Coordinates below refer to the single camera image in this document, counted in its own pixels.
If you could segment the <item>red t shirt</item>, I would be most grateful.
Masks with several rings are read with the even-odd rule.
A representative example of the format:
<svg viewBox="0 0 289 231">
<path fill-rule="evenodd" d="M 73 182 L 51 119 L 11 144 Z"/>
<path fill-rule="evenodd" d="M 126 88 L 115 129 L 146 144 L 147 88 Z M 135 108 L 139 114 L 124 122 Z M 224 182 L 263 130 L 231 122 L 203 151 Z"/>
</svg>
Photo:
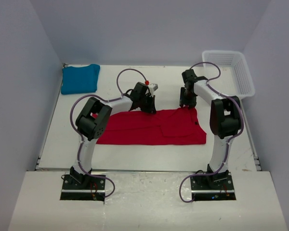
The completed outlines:
<svg viewBox="0 0 289 231">
<path fill-rule="evenodd" d="M 106 145 L 203 145 L 207 134 L 195 108 L 141 111 L 112 115 L 98 144 Z"/>
</svg>

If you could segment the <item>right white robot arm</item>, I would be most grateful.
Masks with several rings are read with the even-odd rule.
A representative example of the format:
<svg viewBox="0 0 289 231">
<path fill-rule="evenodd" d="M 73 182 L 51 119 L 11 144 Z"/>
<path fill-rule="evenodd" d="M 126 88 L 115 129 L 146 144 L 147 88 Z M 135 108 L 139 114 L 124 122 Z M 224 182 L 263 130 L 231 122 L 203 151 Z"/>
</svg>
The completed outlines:
<svg viewBox="0 0 289 231">
<path fill-rule="evenodd" d="M 184 87 L 180 92 L 180 107 L 195 108 L 197 96 L 210 104 L 210 129 L 214 135 L 213 153 L 207 171 L 192 177 L 205 182 L 210 189 L 218 188 L 227 179 L 228 157 L 235 137 L 243 132 L 244 121 L 237 96 L 219 93 L 209 85 L 209 79 L 198 77 L 193 69 L 182 73 Z"/>
</svg>

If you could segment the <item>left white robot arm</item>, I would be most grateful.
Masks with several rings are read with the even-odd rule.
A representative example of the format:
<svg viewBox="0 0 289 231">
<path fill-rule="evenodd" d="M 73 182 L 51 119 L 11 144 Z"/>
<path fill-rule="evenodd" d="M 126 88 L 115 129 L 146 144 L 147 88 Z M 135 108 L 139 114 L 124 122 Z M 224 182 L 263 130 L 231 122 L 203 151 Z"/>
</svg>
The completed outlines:
<svg viewBox="0 0 289 231">
<path fill-rule="evenodd" d="M 112 115 L 140 109 L 142 112 L 155 114 L 155 91 L 158 85 L 138 82 L 130 93 L 106 101 L 95 95 L 88 95 L 89 99 L 78 115 L 76 122 L 72 120 L 73 110 L 70 112 L 72 128 L 80 135 L 79 149 L 75 163 L 70 169 L 73 183 L 80 189 L 86 189 L 91 182 L 92 156 L 98 139 L 105 132 Z"/>
</svg>

